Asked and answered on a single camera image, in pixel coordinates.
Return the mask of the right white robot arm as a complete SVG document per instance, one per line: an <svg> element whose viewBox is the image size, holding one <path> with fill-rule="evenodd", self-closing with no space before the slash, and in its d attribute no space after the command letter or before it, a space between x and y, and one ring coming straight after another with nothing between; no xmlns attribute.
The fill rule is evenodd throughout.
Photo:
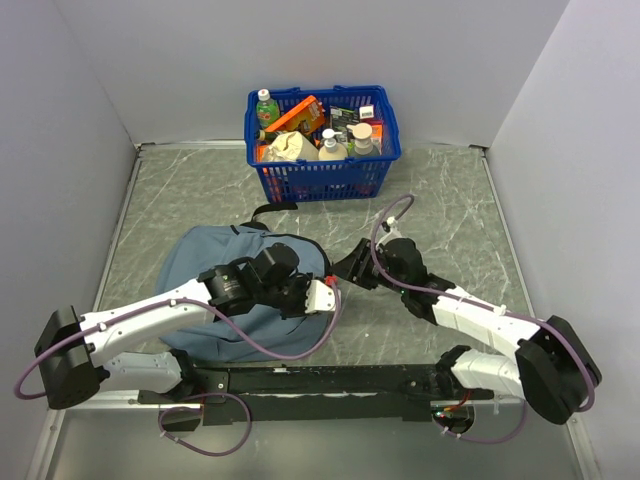
<svg viewBox="0 0 640 480"><path fill-rule="evenodd" d="M462 345L443 354L436 384L444 396L491 390L524 400L557 425L593 403L602 374L567 320L556 315L543 322L522 319L477 299L429 272L413 240L399 238L372 247L361 239L334 263L333 271L367 290L394 290L415 317L492 348L487 354Z"/></svg>

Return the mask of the blue grey backpack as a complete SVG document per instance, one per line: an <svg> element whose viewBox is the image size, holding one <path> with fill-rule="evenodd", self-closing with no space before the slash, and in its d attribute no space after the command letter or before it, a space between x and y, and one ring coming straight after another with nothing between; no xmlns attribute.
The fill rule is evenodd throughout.
<svg viewBox="0 0 640 480"><path fill-rule="evenodd" d="M299 257L299 269L324 277L329 259L321 246L295 234L281 234L247 223L231 226L196 226L173 246L158 279L157 295L177 288L199 274L241 257L256 257L275 243L292 248ZM315 346L330 323L330 316L317 314L284 319L280 312L266 305L256 305L232 321L254 342L280 355L298 355ZM226 322L216 320L203 326L189 327L161 338L169 347L186 351L199 361L260 362L269 356L256 350Z"/></svg>

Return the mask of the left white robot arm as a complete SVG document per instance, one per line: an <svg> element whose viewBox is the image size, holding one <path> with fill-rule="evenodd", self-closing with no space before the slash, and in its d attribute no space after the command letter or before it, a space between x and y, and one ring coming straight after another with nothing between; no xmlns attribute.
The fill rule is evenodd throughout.
<svg viewBox="0 0 640 480"><path fill-rule="evenodd" d="M71 306L54 311L34 347L49 407L62 410L93 397L112 376L107 364L146 339L243 315L257 305L284 318L306 314L314 275L299 262L292 248L275 243L254 258L216 265L124 307L84 315Z"/></svg>

